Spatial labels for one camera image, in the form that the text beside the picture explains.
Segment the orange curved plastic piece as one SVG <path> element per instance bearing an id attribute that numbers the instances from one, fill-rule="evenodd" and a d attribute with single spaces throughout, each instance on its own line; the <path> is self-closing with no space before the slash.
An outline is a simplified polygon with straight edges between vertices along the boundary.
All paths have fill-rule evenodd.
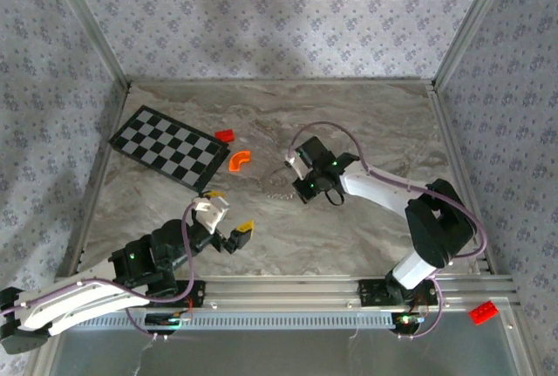
<path id="1" fill-rule="evenodd" d="M 229 172 L 240 172 L 244 164 L 251 162 L 251 152 L 249 150 L 242 150 L 234 153 L 228 162 Z"/>

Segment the black and grey checkerboard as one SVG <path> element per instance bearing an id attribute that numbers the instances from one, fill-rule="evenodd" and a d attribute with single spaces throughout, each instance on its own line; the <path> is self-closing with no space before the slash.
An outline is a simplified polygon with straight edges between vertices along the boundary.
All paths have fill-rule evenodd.
<path id="1" fill-rule="evenodd" d="M 228 144 L 141 106 L 109 140 L 113 150 L 201 193 L 228 158 Z"/>

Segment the grey metal panel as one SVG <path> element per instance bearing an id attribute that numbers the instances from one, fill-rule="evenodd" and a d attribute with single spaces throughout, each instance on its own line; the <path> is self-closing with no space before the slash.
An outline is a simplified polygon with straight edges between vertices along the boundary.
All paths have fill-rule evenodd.
<path id="1" fill-rule="evenodd" d="M 63 336 L 49 376 L 519 376 L 500 328 L 448 321 L 418 340 L 380 330 L 136 331 Z"/>

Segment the large red toy brick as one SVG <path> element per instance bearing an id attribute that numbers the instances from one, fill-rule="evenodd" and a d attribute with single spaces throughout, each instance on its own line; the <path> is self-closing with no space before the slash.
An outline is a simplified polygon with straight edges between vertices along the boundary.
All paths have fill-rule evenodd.
<path id="1" fill-rule="evenodd" d="M 475 325 L 483 325 L 486 321 L 494 318 L 499 313 L 498 308 L 492 301 L 477 306 L 468 312 L 468 315 Z"/>

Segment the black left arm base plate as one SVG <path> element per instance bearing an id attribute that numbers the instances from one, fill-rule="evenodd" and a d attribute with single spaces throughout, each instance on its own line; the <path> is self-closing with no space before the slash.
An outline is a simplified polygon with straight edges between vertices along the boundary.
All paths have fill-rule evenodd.
<path id="1" fill-rule="evenodd" d="M 188 309 L 202 307 L 205 298 L 206 282 L 194 280 L 193 287 L 186 295 L 183 295 L 188 285 L 188 280 L 171 278 L 170 280 L 153 281 L 134 286 L 127 284 L 126 288 L 150 298 L 149 302 L 141 300 L 133 308 L 176 307 L 178 309 Z"/>

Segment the aluminium mounting rail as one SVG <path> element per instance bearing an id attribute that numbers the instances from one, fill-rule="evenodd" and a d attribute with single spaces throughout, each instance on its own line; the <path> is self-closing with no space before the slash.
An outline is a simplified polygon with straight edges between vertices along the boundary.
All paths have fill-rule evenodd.
<path id="1" fill-rule="evenodd" d="M 204 277 L 203 306 L 195 311 L 360 311 L 360 277 Z M 469 311 L 492 301 L 496 306 L 520 304 L 509 276 L 442 275 L 437 277 L 442 308 Z"/>

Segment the aluminium left side rail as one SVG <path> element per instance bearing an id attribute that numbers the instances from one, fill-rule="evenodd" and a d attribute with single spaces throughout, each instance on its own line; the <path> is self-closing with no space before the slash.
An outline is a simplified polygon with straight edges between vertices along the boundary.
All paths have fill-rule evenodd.
<path id="1" fill-rule="evenodd" d="M 111 86 L 109 100 L 104 105 L 102 116 L 99 120 L 100 141 L 97 146 L 94 162 L 90 171 L 85 192 L 77 208 L 78 223 L 72 227 L 65 253 L 58 266 L 56 279 L 73 275 L 77 268 L 85 247 L 87 232 L 93 217 L 99 191 L 104 180 L 106 165 L 110 158 L 111 147 L 109 139 L 118 128 L 130 83 L 120 83 L 115 80 Z"/>

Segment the aluminium back rail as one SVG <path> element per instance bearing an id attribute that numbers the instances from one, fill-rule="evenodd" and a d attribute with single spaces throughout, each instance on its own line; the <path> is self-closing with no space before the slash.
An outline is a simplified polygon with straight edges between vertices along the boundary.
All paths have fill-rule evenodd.
<path id="1" fill-rule="evenodd" d="M 137 86 L 182 86 L 182 85 L 305 85 L 305 84 L 394 84 L 431 86 L 431 79 L 419 78 L 332 78 L 332 79 L 132 79 L 130 85 Z"/>

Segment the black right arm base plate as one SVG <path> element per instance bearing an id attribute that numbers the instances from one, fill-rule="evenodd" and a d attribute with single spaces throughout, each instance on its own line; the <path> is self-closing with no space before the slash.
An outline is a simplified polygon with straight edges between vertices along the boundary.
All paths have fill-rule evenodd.
<path id="1" fill-rule="evenodd" d="M 360 279 L 357 282 L 357 294 L 363 307 L 396 305 L 383 278 Z"/>

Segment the aluminium right side rail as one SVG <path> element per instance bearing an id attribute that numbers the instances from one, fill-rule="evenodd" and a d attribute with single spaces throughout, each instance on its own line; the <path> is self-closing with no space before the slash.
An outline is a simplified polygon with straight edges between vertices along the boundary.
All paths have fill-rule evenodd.
<path id="1" fill-rule="evenodd" d="M 432 110 L 434 117 L 439 124 L 439 133 L 446 147 L 446 156 L 449 168 L 454 179 L 454 187 L 456 188 L 461 201 L 465 203 L 474 215 L 482 221 L 480 207 L 473 192 L 473 186 L 470 182 L 466 163 L 463 160 L 459 143 L 453 125 L 446 110 L 444 100 L 437 94 L 431 83 L 426 83 L 426 90 L 430 101 L 432 102 Z"/>

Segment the aluminium left corner post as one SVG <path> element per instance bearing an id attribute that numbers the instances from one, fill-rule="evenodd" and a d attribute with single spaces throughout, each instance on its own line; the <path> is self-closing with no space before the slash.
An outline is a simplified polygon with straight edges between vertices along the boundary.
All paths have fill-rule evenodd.
<path id="1" fill-rule="evenodd" d="M 100 56 L 107 71 L 122 89 L 127 90 L 129 88 L 129 82 L 127 81 L 126 75 L 86 0 L 66 1 L 71 6 L 72 11 L 80 22 L 92 47 Z"/>

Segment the aluminium corner post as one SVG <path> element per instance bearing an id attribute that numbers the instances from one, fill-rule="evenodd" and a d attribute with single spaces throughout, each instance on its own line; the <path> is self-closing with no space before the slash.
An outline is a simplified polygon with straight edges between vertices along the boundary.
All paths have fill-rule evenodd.
<path id="1" fill-rule="evenodd" d="M 100 56 L 107 71 L 122 89 L 127 90 L 129 88 L 129 82 L 127 81 L 126 75 L 86 0 L 66 1 L 71 6 L 72 11 L 80 22 L 92 47 Z"/>
<path id="2" fill-rule="evenodd" d="M 464 57 L 468 46 L 472 43 L 487 13 L 491 10 L 495 0 L 473 0 L 466 15 L 458 28 L 457 34 L 451 42 L 439 69 L 432 80 L 436 92 L 441 92 Z"/>

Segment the aluminium right corner post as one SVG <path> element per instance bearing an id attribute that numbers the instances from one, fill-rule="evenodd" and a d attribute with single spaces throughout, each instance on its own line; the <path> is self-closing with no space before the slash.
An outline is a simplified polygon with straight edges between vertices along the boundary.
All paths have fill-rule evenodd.
<path id="1" fill-rule="evenodd" d="M 473 0 L 466 15 L 458 28 L 457 34 L 451 42 L 439 69 L 432 80 L 436 92 L 441 92 L 464 57 L 468 46 L 472 43 L 487 13 L 491 10 L 495 0 Z"/>

